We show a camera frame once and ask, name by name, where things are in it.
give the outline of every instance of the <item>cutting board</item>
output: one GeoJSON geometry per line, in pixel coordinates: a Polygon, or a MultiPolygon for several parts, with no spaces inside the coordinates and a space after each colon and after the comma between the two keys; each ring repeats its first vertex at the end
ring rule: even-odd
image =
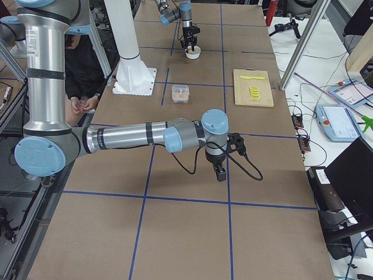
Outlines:
{"type": "Polygon", "coordinates": [[[233,70],[234,104],[240,106],[273,107],[272,90],[270,88],[268,72],[257,70],[233,70]],[[264,80],[243,79],[240,76],[262,76],[264,80]],[[260,99],[254,100],[250,96],[250,86],[257,86],[260,91],[260,99]]]}

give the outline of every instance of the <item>plastic container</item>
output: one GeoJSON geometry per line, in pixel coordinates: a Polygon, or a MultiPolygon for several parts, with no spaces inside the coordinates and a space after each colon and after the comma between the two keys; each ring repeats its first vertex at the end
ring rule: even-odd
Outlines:
{"type": "Polygon", "coordinates": [[[188,50],[185,51],[186,57],[192,60],[199,58],[200,55],[200,47],[194,46],[194,51],[192,51],[192,46],[188,46],[188,50]]]}
{"type": "Polygon", "coordinates": [[[173,101],[186,103],[189,100],[189,87],[187,85],[173,85],[173,101]]]}

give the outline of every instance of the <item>device screen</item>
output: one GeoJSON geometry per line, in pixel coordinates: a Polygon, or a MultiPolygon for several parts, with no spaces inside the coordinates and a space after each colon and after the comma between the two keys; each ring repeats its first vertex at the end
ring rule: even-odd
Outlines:
{"type": "Polygon", "coordinates": [[[338,138],[357,138],[358,132],[352,123],[346,109],[339,106],[324,107],[334,134],[338,138]]]}
{"type": "Polygon", "coordinates": [[[373,91],[363,84],[357,83],[355,84],[355,86],[342,86],[340,89],[337,89],[335,91],[335,94],[351,105],[355,105],[356,103],[362,101],[365,97],[368,98],[373,95],[373,91]]]}

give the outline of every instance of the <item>label sticker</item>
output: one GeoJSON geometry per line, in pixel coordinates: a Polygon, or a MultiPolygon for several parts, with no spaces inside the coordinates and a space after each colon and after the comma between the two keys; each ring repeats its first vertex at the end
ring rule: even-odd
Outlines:
{"type": "Polygon", "coordinates": [[[323,185],[330,184],[330,181],[327,178],[324,169],[316,169],[316,174],[321,184],[323,185]]]}
{"type": "Polygon", "coordinates": [[[38,30],[26,30],[26,45],[27,45],[27,56],[28,57],[39,56],[39,31],[38,30]]]}

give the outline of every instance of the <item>computer monitor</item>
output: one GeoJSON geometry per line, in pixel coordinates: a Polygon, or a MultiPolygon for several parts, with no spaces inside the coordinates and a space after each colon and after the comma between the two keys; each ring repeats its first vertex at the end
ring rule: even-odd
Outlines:
{"type": "Polygon", "coordinates": [[[373,149],[356,138],[326,169],[330,183],[358,224],[324,231],[326,243],[366,232],[373,241],[373,149]]]}

